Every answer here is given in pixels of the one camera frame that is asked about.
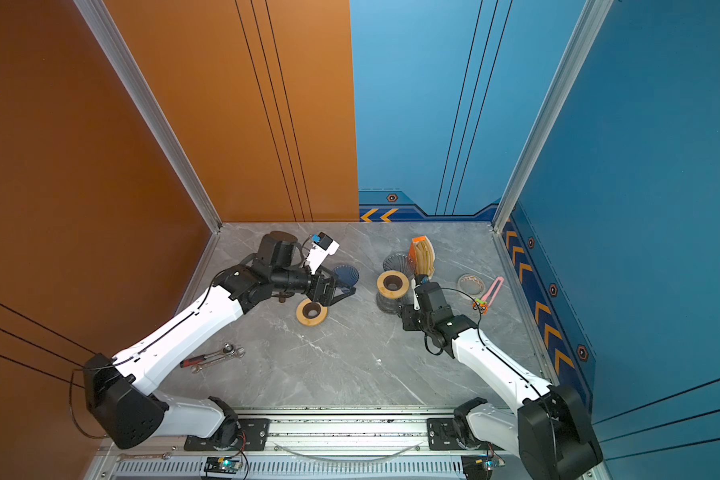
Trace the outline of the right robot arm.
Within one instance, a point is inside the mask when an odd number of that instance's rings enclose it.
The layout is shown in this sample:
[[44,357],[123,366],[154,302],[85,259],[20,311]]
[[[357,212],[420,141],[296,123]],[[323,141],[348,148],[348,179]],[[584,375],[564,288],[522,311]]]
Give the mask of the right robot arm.
[[430,354],[468,367],[506,405],[497,408],[482,397],[461,404],[453,412],[456,442],[486,451],[486,470],[501,447],[533,479],[577,479],[601,464],[603,451],[576,389],[524,368],[483,334],[479,321],[455,314],[444,292],[436,282],[417,286],[414,302],[397,309],[404,330],[422,333]]

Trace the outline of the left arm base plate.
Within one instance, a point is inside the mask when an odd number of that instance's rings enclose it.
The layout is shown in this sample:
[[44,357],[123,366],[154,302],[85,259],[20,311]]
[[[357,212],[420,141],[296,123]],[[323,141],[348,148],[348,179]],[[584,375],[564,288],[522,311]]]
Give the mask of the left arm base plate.
[[238,421],[238,427],[232,438],[233,442],[222,445],[212,439],[187,436],[183,449],[185,451],[264,451],[269,436],[271,421],[268,418],[244,418]]

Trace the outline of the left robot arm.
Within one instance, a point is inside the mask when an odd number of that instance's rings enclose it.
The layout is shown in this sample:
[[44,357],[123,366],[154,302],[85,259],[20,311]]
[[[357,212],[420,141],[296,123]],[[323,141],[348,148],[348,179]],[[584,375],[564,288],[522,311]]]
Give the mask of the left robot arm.
[[96,354],[82,368],[88,412],[121,450],[153,437],[196,437],[226,450],[241,428],[223,400],[166,395],[159,386],[179,363],[222,328],[271,299],[303,295],[327,308],[355,292],[324,267],[339,244],[326,233],[312,237],[299,263],[297,238],[287,232],[264,235],[257,252],[218,272],[192,304],[153,333],[112,357]]

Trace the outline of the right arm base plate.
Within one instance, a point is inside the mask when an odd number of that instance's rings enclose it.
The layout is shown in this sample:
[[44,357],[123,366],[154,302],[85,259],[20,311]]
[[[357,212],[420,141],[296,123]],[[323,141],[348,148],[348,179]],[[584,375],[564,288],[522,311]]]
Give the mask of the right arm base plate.
[[478,440],[465,420],[445,417],[426,420],[429,448],[445,450],[486,450],[488,445]]

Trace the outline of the grey ribbed glass pitcher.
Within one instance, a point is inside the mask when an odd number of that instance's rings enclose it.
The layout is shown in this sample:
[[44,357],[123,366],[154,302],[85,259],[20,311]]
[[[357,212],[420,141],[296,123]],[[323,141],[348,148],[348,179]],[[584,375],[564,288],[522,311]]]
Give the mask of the grey ribbed glass pitcher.
[[410,290],[380,289],[376,294],[377,307],[386,314],[399,315],[403,307],[410,304]]

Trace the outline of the orange coffee filter box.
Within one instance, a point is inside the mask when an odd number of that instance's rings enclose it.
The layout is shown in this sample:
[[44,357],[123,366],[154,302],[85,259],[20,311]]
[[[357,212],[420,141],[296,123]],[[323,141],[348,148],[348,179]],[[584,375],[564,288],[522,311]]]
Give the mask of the orange coffee filter box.
[[413,264],[416,275],[432,277],[435,273],[435,251],[430,239],[418,236],[412,239],[408,256]]

